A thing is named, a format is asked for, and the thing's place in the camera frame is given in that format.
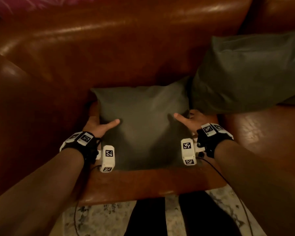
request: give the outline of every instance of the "cushion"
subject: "cushion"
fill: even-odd
[[[192,107],[206,114],[295,104],[295,32],[214,37],[191,96]]]
[[[184,78],[168,86],[91,89],[100,102],[101,123],[121,123],[103,137],[115,147],[116,170],[142,170],[184,166],[180,141],[189,130],[173,118],[189,110]]]

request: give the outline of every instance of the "black cable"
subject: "black cable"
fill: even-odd
[[[101,166],[102,166],[102,165],[97,165],[97,166],[91,168],[90,172],[91,172],[92,170],[94,170],[95,168],[100,168]],[[75,205],[73,221],[74,221],[74,229],[75,229],[76,235],[77,235],[77,236],[80,236],[79,233],[78,233],[78,228],[76,227],[76,219],[75,219],[75,218],[76,218],[76,210],[78,209],[78,205],[79,205],[79,200],[78,200],[78,202],[77,202],[76,205]]]
[[[206,159],[202,158],[202,157],[196,157],[197,159],[201,159],[203,161],[205,161],[206,163],[208,163],[211,167],[213,167],[213,169],[223,178],[223,180],[230,185],[230,183],[228,182],[227,179],[225,179],[225,177],[209,162],[207,161]],[[242,202],[242,200],[238,197],[238,195],[236,194],[237,198],[239,199],[240,203],[242,204],[242,207],[244,209],[244,212],[245,212],[245,215],[246,215],[246,218],[247,218],[247,221],[248,221],[248,225],[249,225],[249,229],[250,229],[250,233],[251,233],[251,236],[254,236],[253,232],[252,232],[252,227],[251,227],[251,224],[250,224],[250,221],[249,221],[249,217],[248,217],[248,214],[247,214],[247,211],[246,211],[246,208],[244,206],[244,203]]]

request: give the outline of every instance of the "person's left arm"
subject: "person's left arm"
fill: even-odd
[[[97,138],[120,123],[118,119],[98,125],[90,117],[83,131]],[[82,171],[84,159],[66,148],[0,196],[1,235],[47,235],[66,206]]]

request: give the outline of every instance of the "wrist strap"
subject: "wrist strap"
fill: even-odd
[[[91,132],[80,131],[65,140],[60,151],[66,148],[74,148],[83,155],[84,165],[94,164],[97,157],[97,147],[101,141],[101,138],[96,138]]]
[[[228,139],[233,141],[233,135],[216,123],[207,123],[197,130],[199,147],[205,147],[208,157],[214,158],[214,151],[217,145]]]

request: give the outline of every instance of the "couch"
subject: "couch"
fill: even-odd
[[[0,195],[82,128],[91,87],[166,85],[195,74],[213,35],[290,30],[295,0],[98,0],[0,20]],[[241,145],[295,175],[295,106],[219,119]],[[92,171],[80,204],[224,185],[206,163]]]

